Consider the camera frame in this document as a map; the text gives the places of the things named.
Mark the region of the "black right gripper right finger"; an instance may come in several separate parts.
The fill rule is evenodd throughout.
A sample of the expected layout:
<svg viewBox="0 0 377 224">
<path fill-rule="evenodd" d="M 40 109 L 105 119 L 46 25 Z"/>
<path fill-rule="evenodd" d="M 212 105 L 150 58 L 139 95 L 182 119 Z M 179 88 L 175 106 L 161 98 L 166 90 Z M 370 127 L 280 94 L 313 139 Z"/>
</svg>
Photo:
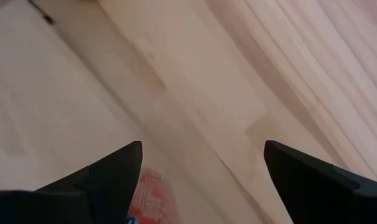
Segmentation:
<svg viewBox="0 0 377 224">
<path fill-rule="evenodd" d="M 294 224 L 377 224 L 376 181 L 274 140 L 264 160 Z"/>
</svg>

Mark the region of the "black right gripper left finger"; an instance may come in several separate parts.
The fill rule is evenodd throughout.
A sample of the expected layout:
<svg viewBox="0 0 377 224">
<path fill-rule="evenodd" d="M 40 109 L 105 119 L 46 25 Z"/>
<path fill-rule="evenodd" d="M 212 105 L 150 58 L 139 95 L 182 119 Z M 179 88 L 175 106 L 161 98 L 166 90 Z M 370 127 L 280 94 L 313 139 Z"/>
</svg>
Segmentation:
<svg viewBox="0 0 377 224">
<path fill-rule="evenodd" d="M 0 224 L 124 224 L 142 166 L 142 142 L 35 191 L 0 190 Z"/>
</svg>

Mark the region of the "red beverage can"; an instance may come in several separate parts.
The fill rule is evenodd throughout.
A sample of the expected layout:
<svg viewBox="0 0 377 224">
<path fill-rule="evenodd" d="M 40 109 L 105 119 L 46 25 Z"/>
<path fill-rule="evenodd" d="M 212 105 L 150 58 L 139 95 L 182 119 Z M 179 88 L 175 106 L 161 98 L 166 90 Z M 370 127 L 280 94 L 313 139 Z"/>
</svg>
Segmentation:
<svg viewBox="0 0 377 224">
<path fill-rule="evenodd" d="M 141 171 L 124 224 L 180 224 L 168 179 L 152 169 Z"/>
</svg>

